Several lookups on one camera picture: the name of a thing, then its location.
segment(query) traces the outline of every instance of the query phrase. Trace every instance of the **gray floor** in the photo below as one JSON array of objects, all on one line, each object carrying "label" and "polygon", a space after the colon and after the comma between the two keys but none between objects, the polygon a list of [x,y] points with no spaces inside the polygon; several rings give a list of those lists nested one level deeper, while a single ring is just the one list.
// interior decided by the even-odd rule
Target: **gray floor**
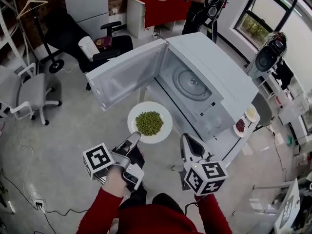
[{"label": "gray floor", "polygon": [[[172,35],[171,32],[163,30],[161,34],[164,37]],[[134,39],[134,46],[152,40],[153,38]],[[218,45],[238,65],[245,64],[222,40],[218,40]],[[72,70],[77,64],[77,61],[69,55],[64,54],[61,58],[65,60],[66,70]],[[16,120],[23,146],[30,145],[34,150],[25,183],[26,197],[30,198],[33,195],[44,197],[48,211],[58,210],[65,213],[69,208],[77,211],[85,210],[95,199],[100,184],[88,177],[82,164],[82,152],[102,142],[108,148],[112,148],[129,135],[127,115],[137,102],[137,94],[133,93],[104,113],[92,92],[85,90],[86,78],[79,68],[70,73],[60,71],[55,76],[48,74],[46,79],[49,85],[57,89],[48,98],[63,102],[61,107],[45,108],[50,125],[42,126],[38,114],[35,121],[27,118]],[[23,181],[32,153],[29,148],[21,148],[16,127],[15,120],[10,115],[6,119],[3,135],[0,137],[0,161],[5,175],[23,191]],[[291,169],[292,149],[285,144],[286,137],[290,134],[289,129],[282,126],[278,120],[273,122],[272,127],[276,133],[280,133],[280,137],[275,141],[283,166],[287,168],[287,179],[292,179],[294,178]],[[146,159],[144,184],[148,191],[148,202],[158,193],[165,192],[184,209],[187,203],[194,201],[193,193],[181,190],[178,173],[170,169],[179,159],[179,137],[173,130],[163,142],[155,145],[140,143],[139,148]],[[271,133],[266,128],[252,134],[242,152],[228,167],[228,173],[230,178],[215,195],[233,232],[245,233],[241,222],[232,217],[232,212],[246,204],[246,199],[252,195],[254,184],[277,183],[284,180],[285,174],[281,171]],[[43,214],[32,209],[3,177],[0,177],[0,180],[9,190],[9,199],[16,211],[14,215],[0,212],[1,219],[8,227],[8,233],[32,234],[34,231],[52,233]],[[264,202],[271,203],[275,194],[276,191],[272,191],[261,196],[265,199]],[[51,213],[47,214],[47,217],[56,233],[74,234],[83,214],[69,213],[66,217],[62,217]],[[197,207],[188,208],[188,217],[199,231],[204,232]]]}]

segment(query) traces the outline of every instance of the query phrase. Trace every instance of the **coat hanger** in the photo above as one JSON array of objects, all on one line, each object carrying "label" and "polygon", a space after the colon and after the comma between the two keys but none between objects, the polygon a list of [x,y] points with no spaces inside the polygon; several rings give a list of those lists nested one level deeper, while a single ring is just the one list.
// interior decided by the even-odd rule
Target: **coat hanger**
[{"label": "coat hanger", "polygon": [[[26,12],[24,12],[24,10],[26,9],[26,7],[31,3],[31,2],[36,2],[36,3],[40,3],[39,5],[37,5],[36,7],[34,8],[30,8],[29,10],[27,10]],[[44,1],[44,0],[28,0],[25,7],[21,10],[21,12],[19,13],[17,19],[20,19],[23,15],[25,15],[26,13],[28,13],[29,11],[45,4],[45,3],[48,3],[48,1]]]}]

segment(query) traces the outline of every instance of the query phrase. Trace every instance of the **hand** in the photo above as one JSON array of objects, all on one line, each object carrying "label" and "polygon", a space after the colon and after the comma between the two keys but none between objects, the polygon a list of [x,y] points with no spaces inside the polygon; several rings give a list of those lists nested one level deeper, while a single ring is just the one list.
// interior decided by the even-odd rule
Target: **hand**
[{"label": "hand", "polygon": [[123,169],[119,166],[111,167],[102,189],[116,197],[122,197],[127,186],[122,178],[122,172]]}]

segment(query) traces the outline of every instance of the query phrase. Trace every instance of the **red tablecloth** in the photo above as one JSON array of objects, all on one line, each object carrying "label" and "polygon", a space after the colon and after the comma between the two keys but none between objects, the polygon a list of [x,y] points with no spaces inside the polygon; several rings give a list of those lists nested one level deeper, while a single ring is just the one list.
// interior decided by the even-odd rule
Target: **red tablecloth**
[{"label": "red tablecloth", "polygon": [[185,20],[191,3],[183,0],[140,0],[145,3],[145,28]]}]

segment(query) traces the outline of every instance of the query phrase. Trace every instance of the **white plate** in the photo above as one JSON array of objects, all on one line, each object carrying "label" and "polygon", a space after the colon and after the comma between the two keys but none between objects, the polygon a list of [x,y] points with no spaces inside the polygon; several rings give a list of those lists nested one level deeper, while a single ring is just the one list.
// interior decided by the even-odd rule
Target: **white plate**
[{"label": "white plate", "polygon": [[131,109],[129,115],[128,115],[128,128],[130,133],[134,133],[137,131],[137,126],[136,126],[136,117],[138,117],[141,113],[144,112],[150,112],[150,111],[155,111],[160,114],[160,118],[164,122],[163,125],[161,126],[160,131],[153,136],[145,136],[142,135],[140,141],[147,143],[147,144],[155,144],[158,142],[163,141],[168,135],[170,134],[172,130],[172,118],[168,110],[156,103],[156,102],[151,102],[151,101],[145,101],[142,102],[138,105],[136,105],[133,109]]},{"label": "white plate", "polygon": [[248,123],[247,123],[247,120],[245,119],[245,117],[241,117],[241,119],[244,121],[245,123],[245,129],[243,132],[240,132],[238,131],[237,127],[236,127],[236,124],[233,126],[233,129],[234,129],[234,132],[237,134],[238,137],[240,138],[243,138],[246,136],[246,133],[247,133],[247,129],[248,129]]},{"label": "white plate", "polygon": [[256,110],[256,108],[254,107],[254,105],[252,105],[252,104],[250,104],[249,107],[251,107],[251,108],[254,109],[255,114],[254,114],[254,116],[251,116],[251,115],[249,115],[249,114],[247,113],[247,110],[246,110],[245,115],[247,116],[247,119],[250,120],[251,122],[256,122],[257,119],[255,118],[255,115],[257,114],[257,110]]}]

